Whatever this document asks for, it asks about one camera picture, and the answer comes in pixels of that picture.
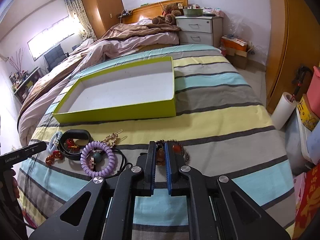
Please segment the left hand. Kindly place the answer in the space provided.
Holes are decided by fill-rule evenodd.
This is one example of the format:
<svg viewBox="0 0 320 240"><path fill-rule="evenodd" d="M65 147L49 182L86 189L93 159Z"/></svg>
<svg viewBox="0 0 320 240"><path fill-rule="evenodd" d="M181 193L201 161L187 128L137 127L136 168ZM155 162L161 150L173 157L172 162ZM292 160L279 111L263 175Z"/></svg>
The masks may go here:
<svg viewBox="0 0 320 240"><path fill-rule="evenodd" d="M19 193L19 189L18 189L17 180L14 177L16 175L16 172L13 169L11 169L10 173L11 173L12 190L13 190L15 198L18 199L20 197L20 193Z"/></svg>

